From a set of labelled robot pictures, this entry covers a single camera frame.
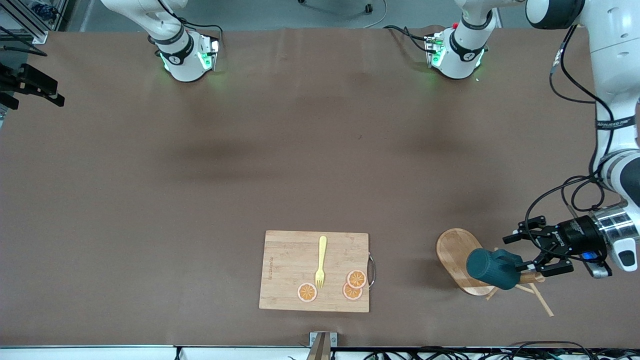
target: fork handle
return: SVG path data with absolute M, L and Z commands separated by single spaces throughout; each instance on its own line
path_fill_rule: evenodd
M 324 252 L 326 251 L 326 236 L 320 236 L 320 249 L 318 252 L 318 269 L 322 270 L 324 266 Z

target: rectangular cutting board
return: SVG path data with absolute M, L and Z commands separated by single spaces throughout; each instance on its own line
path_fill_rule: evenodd
M 320 236 L 326 236 L 324 286 L 312 302 L 298 298 L 304 282 L 315 284 Z M 369 287 L 358 300 L 342 294 L 347 274 L 367 272 L 369 234 L 267 231 L 260 282 L 260 308 L 299 311 L 369 312 Z

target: tabletop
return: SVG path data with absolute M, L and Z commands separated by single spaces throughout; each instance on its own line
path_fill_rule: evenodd
M 563 31 L 498 29 L 458 81 L 398 32 L 282 29 L 225 33 L 223 71 L 179 83 L 146 36 L 52 33 L 29 59 L 67 103 L 21 97 L 0 131 L 2 345 L 637 345 L 637 274 L 575 264 L 538 286 L 549 318 L 435 254 L 461 227 L 533 257 L 501 238 L 586 173 L 593 108 L 548 87 Z M 566 62 L 593 86 L 586 32 Z M 570 217 L 556 195 L 533 215 Z M 259 309 L 267 230 L 368 233 L 370 312 Z

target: white cable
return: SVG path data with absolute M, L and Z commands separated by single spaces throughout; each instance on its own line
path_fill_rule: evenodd
M 382 0 L 382 2 L 383 2 L 383 3 L 385 3 L 385 14 L 384 14 L 384 15 L 382 15 L 382 17 L 380 18 L 380 20 L 378 20 L 378 21 L 374 22 L 373 24 L 369 24 L 369 25 L 365 26 L 365 27 L 364 27 L 364 29 L 369 29 L 369 28 L 371 28 L 372 26 L 378 25 L 379 23 L 381 23 L 381 22 L 382 22 L 382 20 L 384 20 L 384 19 L 385 19 L 385 17 L 387 17 L 387 0 Z

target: black band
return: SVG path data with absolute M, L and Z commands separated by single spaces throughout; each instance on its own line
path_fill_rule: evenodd
M 180 40 L 180 38 L 182 37 L 182 34 L 184 34 L 184 26 L 180 25 L 180 31 L 178 31 L 178 33 L 172 36 L 171 38 L 168 38 L 166 40 L 158 40 L 156 38 L 152 38 L 152 39 L 154 40 L 156 45 L 171 45 L 174 42 Z
M 167 60 L 171 64 L 182 65 L 182 63 L 184 63 L 184 59 L 187 56 L 189 56 L 189 54 L 191 54 L 192 50 L 193 50 L 193 38 L 191 37 L 191 35 L 189 35 L 189 42 L 187 43 L 187 46 L 185 46 L 182 50 L 173 54 L 166 53 L 164 51 L 161 51 L 160 53 L 162 54 L 163 58 L 165 58 L 165 60 Z
M 464 62 L 474 61 L 474 59 L 482 52 L 482 50 L 484 49 L 484 46 L 475 50 L 467 49 L 466 47 L 462 47 L 460 46 L 460 44 L 458 44 L 458 42 L 456 41 L 455 35 L 456 35 L 456 31 L 454 30 L 451 33 L 451 36 L 449 37 L 451 50 L 453 50 L 454 53 L 458 54 L 458 56 L 460 57 L 460 61 L 464 61 Z
M 596 121 L 596 130 L 617 130 L 636 124 L 636 116 L 625 117 L 615 121 Z
M 467 29 L 471 29 L 471 30 L 484 30 L 486 29 L 487 26 L 489 26 L 489 23 L 491 22 L 491 20 L 493 19 L 493 11 L 489 10 L 489 13 L 486 14 L 486 21 L 484 22 L 484 24 L 482 25 L 473 25 L 473 24 L 469 24 L 466 20 L 465 17 L 462 17 L 462 19 L 460 19 L 460 22 L 462 22 L 462 24 L 465 26 L 465 28 Z

